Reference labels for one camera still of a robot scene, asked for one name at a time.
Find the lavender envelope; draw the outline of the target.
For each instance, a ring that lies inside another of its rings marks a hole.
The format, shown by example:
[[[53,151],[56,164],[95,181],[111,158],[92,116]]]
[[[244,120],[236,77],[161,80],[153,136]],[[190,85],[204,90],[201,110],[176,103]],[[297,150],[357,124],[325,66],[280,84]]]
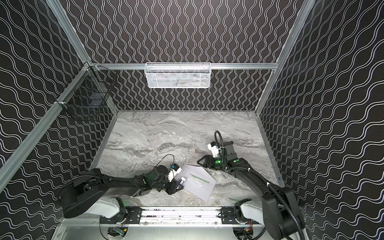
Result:
[[[203,167],[184,165],[181,168],[182,171],[175,176],[175,180],[180,181],[181,177],[184,177],[186,181],[183,183],[183,190],[207,202],[216,185],[216,180]],[[206,184],[195,180],[192,178],[191,174],[208,180],[210,183]]]

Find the blue white glue stick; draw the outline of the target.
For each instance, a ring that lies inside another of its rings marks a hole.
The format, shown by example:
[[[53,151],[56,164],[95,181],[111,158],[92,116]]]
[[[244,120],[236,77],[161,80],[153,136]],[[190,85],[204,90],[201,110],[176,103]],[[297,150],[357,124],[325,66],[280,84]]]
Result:
[[[185,181],[186,179],[184,177],[181,177],[179,184],[182,185]]]

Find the white letter with green border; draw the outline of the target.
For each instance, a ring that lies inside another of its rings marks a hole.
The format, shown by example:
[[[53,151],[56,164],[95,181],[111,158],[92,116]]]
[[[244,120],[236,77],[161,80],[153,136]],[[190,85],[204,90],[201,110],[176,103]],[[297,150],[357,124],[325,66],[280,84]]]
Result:
[[[191,176],[192,176],[193,179],[198,180],[198,181],[201,181],[201,182],[203,182],[203,183],[206,183],[206,184],[209,184],[209,183],[210,183],[208,180],[205,180],[205,179],[200,178],[200,177],[198,177],[198,176],[195,176],[195,175],[192,175],[192,174],[191,174]]]

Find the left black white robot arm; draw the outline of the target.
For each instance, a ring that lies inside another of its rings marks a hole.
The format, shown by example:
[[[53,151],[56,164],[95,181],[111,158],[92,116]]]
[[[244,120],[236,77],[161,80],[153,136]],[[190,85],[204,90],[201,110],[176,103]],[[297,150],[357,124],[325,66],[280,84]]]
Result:
[[[78,217],[89,212],[102,197],[122,196],[141,197],[151,190],[166,191],[173,195],[184,188],[184,179],[169,179],[170,170],[159,165],[150,172],[133,178],[111,177],[101,173],[100,169],[90,171],[64,184],[58,198],[62,203],[63,215],[66,219]]]

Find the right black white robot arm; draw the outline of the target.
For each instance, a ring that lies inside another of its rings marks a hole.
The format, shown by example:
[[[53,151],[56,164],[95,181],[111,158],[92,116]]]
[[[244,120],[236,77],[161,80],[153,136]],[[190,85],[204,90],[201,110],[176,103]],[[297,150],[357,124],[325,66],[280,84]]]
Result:
[[[300,240],[305,239],[305,221],[291,189],[273,184],[254,170],[248,161],[239,158],[232,141],[223,144],[211,142],[208,149],[212,154],[198,160],[198,165],[223,171],[245,183],[262,202],[263,218],[257,222],[265,226],[274,240],[289,239],[295,233]]]

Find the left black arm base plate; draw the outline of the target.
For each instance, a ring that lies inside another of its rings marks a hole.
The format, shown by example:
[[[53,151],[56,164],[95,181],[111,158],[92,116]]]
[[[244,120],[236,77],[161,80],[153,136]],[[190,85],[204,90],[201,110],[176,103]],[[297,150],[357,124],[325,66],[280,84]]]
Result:
[[[143,209],[140,207],[126,207],[126,210],[118,212],[110,219],[100,216],[100,224],[123,225],[139,224]]]

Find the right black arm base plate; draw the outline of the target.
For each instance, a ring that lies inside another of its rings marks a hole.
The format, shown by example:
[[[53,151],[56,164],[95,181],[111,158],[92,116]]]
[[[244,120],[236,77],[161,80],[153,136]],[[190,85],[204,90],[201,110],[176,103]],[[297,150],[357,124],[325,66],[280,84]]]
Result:
[[[221,219],[222,224],[224,225],[229,225],[229,224],[246,225],[250,223],[261,224],[256,220],[247,219],[241,212],[240,208],[237,208],[237,207],[222,207],[217,217]]]

